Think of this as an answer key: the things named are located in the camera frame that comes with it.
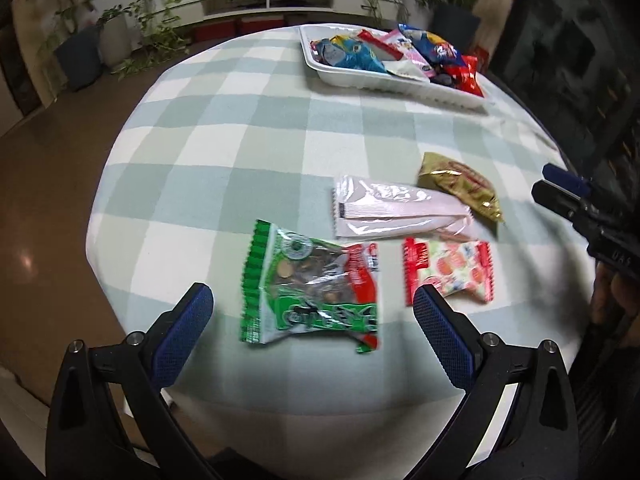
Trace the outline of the person's right hand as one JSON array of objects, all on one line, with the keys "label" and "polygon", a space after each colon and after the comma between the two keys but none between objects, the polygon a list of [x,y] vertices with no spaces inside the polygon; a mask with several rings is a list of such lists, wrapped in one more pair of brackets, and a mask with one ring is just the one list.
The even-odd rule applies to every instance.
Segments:
[{"label": "person's right hand", "polygon": [[590,301],[591,321],[604,323],[615,307],[620,307],[629,320],[629,326],[620,345],[639,345],[639,283],[628,276],[615,272],[603,262],[596,265],[596,277]]}]

